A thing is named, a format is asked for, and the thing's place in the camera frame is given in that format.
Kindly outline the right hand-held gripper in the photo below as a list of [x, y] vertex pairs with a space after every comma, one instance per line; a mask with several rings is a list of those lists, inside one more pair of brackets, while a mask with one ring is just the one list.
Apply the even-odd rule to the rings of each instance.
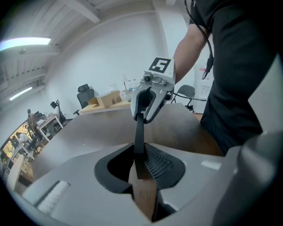
[[176, 82], [174, 59], [156, 57], [131, 97], [133, 119], [143, 114], [144, 124], [153, 121], [165, 103], [172, 99]]

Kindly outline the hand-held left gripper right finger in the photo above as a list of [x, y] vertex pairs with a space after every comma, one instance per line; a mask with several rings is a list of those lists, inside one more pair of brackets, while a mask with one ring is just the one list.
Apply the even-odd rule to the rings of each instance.
[[174, 187], [185, 174], [185, 164], [178, 158], [145, 143], [145, 165], [158, 189]]

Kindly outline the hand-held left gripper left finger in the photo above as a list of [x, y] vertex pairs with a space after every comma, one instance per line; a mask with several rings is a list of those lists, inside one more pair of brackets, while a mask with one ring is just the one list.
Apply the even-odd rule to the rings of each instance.
[[95, 165], [97, 181], [108, 191], [117, 194], [132, 194], [132, 184], [128, 182], [134, 162], [134, 145], [125, 147], [102, 157]]

